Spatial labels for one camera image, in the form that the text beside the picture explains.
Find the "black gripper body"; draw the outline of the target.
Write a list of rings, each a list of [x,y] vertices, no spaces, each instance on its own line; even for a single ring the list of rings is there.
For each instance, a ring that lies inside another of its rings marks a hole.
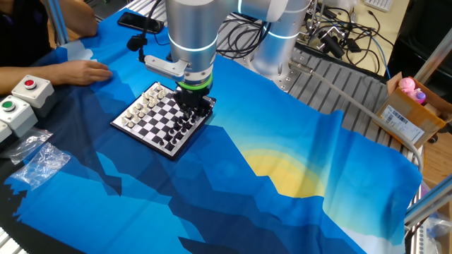
[[[179,106],[184,107],[207,107],[210,104],[206,97],[210,90],[203,88],[200,90],[188,90],[183,87],[178,87],[175,92],[175,100]]]

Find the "person right hand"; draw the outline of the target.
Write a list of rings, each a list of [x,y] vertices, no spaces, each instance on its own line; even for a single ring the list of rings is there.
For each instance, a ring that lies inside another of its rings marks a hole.
[[[112,77],[109,67],[96,61],[67,61],[52,68],[53,85],[90,85]]]

